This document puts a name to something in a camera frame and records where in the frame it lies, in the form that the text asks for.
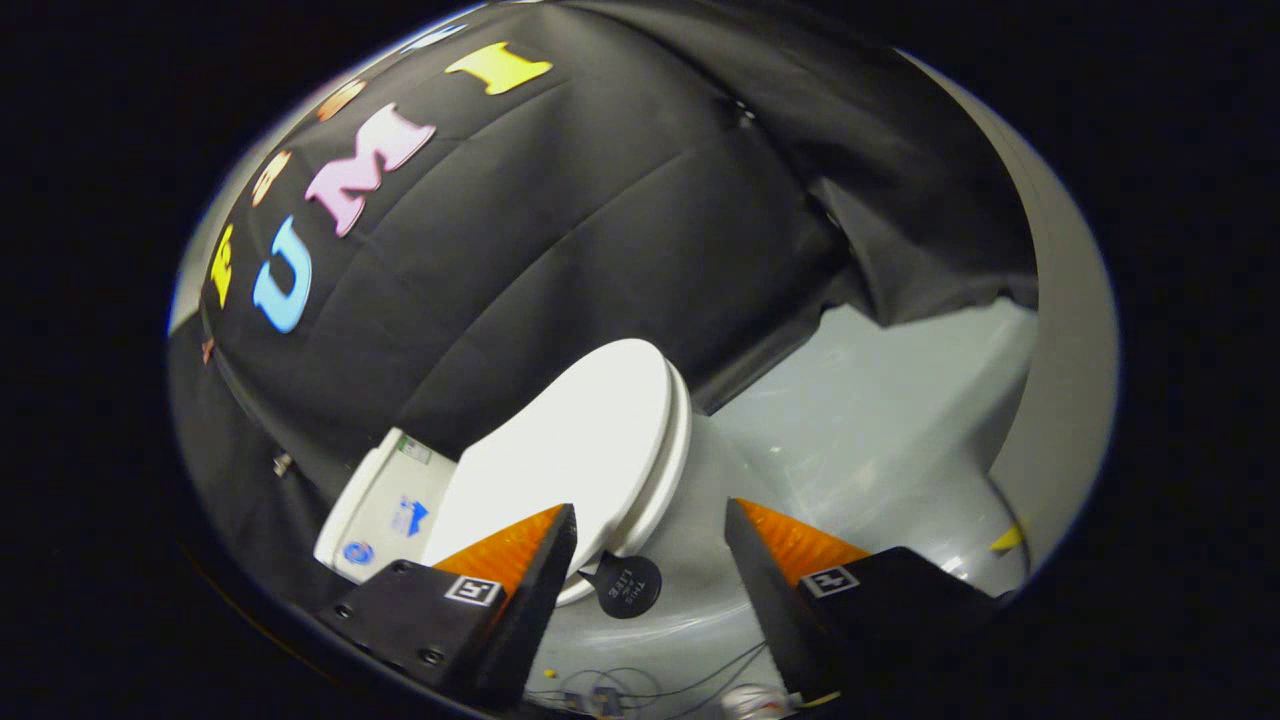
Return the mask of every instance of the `yellow letter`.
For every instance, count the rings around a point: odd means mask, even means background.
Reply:
[[[485,95],[500,95],[552,69],[550,63],[531,63],[507,51],[506,42],[481,47],[444,69],[465,70],[485,82]]]
[[[218,288],[218,306],[227,306],[227,288],[232,284],[232,228],[236,225],[227,225],[227,232],[223,233],[223,240],[218,242],[218,250],[214,251],[214,269],[210,270],[209,278],[214,281],[214,287]]]

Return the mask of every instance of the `blue letter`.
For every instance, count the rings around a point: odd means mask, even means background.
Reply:
[[[293,269],[293,290],[289,295],[280,292],[280,287],[271,279],[270,263],[262,263],[257,282],[253,283],[253,305],[262,309],[275,329],[287,333],[297,327],[302,309],[307,306],[307,293],[311,292],[311,254],[293,232],[293,215],[285,218],[275,232],[271,254],[284,258]]]

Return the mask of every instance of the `toilet lid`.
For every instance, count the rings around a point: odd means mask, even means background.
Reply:
[[[667,360],[643,340],[612,342],[575,363],[462,454],[422,564],[572,502],[577,548],[570,574],[576,571],[614,536],[648,482],[675,406],[672,389]]]

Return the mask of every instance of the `blue circular logo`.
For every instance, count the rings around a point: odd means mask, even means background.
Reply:
[[[374,559],[374,548],[367,542],[353,542],[342,550],[342,556],[356,565],[369,565]]]

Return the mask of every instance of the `yellow object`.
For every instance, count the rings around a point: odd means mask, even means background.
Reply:
[[[227,288],[232,284],[232,228],[227,225],[223,238],[218,241],[218,250],[214,251],[214,268],[209,272],[209,278],[218,288],[218,306],[227,307]]]
[[[782,570],[788,587],[796,587],[800,578],[818,570],[845,565],[870,555],[836,536],[829,536],[763,505],[742,498],[736,500],[746,510],[748,519],[755,525],[755,532],[764,541],[764,546],[769,548],[773,562]]]
[[[833,692],[831,694],[827,694],[827,696],[822,696],[822,697],[819,697],[815,701],[806,702],[804,705],[797,705],[796,707],[817,707],[817,706],[819,706],[819,705],[822,705],[824,702],[831,702],[831,701],[836,700],[837,697],[840,697],[840,692],[838,691]]]
[[[1000,536],[1000,539],[991,543],[991,550],[992,552],[997,552],[1001,550],[1011,550],[1021,544],[1021,542],[1023,542],[1023,530],[1018,525],[1014,525],[1012,528],[1009,528],[1007,533]]]
[[[257,176],[257,182],[253,183],[255,208],[257,208],[262,199],[266,197],[266,191],[271,190],[271,183],[275,182],[275,178],[284,170],[284,165],[289,163],[289,158],[292,156],[293,154],[288,150],[280,150],[276,152],[275,158],[271,158],[271,161],[262,168],[262,174]]]
[[[346,108],[348,102],[351,102],[357,95],[360,95],[360,91],[364,90],[366,85],[369,83],[362,79],[353,79],[347,85],[339,87],[333,95],[329,96],[328,100],[325,100],[320,105],[319,109],[316,109],[316,118],[319,118],[320,122],[323,123],[329,118],[337,115],[338,110]]]
[[[436,562],[435,568],[456,575],[502,583],[502,588],[507,591],[507,602],[509,602],[561,507],[563,505],[548,507],[515,525],[498,530]]]
[[[444,69],[447,73],[463,70],[485,83],[485,95],[500,95],[525,85],[552,69],[550,63],[534,63],[512,54],[506,42],[481,47]]]

